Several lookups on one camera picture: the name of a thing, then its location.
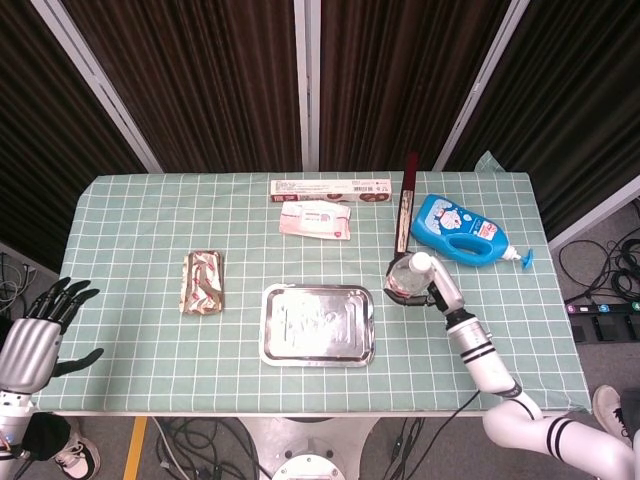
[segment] table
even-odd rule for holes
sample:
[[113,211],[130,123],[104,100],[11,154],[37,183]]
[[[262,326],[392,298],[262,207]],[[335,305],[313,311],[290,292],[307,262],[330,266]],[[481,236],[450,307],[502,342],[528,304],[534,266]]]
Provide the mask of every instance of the table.
[[[391,178],[392,202],[352,203],[351,240],[278,233],[278,178]],[[138,414],[407,414],[450,412],[475,386],[435,309],[402,308],[382,292],[393,254],[401,172],[172,174],[97,178],[81,196],[62,276],[101,290],[65,335],[60,358],[105,353],[90,369],[37,395],[42,409]],[[522,173],[424,173],[442,194],[505,227],[532,247],[528,272],[514,262],[476,269],[443,259],[493,334],[507,368],[546,411],[588,410],[571,337],[529,178]],[[413,250],[426,247],[413,240]],[[183,257],[225,256],[221,315],[178,311]],[[373,295],[376,355],[366,368],[277,368],[259,360],[260,304],[273,283],[358,284]],[[469,409],[500,400],[481,395]]]

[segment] black curtain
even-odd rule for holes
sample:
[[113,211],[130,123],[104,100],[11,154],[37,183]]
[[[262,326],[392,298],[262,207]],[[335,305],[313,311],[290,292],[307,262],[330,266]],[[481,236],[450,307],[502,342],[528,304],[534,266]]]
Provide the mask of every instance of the black curtain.
[[320,169],[430,169],[508,5],[322,0]]
[[446,169],[529,173],[548,238],[640,174],[640,2],[531,2]]
[[0,2],[0,241],[58,271],[82,191],[142,165],[31,2]]
[[166,172],[301,169],[291,0],[64,0]]

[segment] snack wrapper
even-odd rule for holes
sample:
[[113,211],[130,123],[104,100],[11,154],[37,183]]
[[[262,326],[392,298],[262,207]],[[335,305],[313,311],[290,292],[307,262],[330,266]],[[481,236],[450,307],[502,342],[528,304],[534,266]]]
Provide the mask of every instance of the snack wrapper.
[[214,250],[191,252],[184,257],[180,311],[209,315],[222,311],[222,255]]

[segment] stainless steel tray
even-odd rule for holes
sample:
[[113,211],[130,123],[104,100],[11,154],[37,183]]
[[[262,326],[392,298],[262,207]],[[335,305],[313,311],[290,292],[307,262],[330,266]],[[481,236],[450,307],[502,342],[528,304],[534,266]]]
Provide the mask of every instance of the stainless steel tray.
[[373,298],[356,285],[271,285],[260,327],[269,365],[362,367],[373,359]]

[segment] blue detergent bottle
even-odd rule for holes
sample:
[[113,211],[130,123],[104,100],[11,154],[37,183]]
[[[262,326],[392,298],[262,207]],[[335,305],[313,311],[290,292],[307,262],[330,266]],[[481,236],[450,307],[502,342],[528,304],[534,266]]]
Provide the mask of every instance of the blue detergent bottle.
[[420,243],[474,267],[501,258],[520,260],[523,269],[533,263],[533,250],[521,257],[494,222],[440,195],[427,195],[411,225],[411,233]]

